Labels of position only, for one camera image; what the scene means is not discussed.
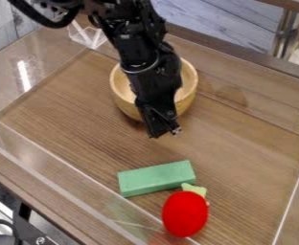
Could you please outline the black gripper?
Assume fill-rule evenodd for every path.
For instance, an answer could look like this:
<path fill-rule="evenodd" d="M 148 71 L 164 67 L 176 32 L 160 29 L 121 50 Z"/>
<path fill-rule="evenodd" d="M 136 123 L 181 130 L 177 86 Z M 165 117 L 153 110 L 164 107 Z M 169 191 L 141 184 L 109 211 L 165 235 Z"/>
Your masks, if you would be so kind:
<path fill-rule="evenodd" d="M 134 105 L 145 123 L 148 137 L 177 135 L 174 95 L 182 85 L 181 60 L 172 47 L 126 49 L 119 52 L 119 66 L 134 92 Z"/>

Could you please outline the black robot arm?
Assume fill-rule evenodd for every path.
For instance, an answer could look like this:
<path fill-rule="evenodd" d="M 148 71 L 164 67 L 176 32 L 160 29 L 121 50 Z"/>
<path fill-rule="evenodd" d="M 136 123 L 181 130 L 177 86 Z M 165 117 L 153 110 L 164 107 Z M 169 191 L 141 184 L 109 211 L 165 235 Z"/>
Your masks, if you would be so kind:
<path fill-rule="evenodd" d="M 33 1 L 53 10 L 77 10 L 87 16 L 118 54 L 148 136 L 176 134 L 180 125 L 173 99 L 182 85 L 181 60 L 164 41 L 165 21 L 150 0 Z"/>

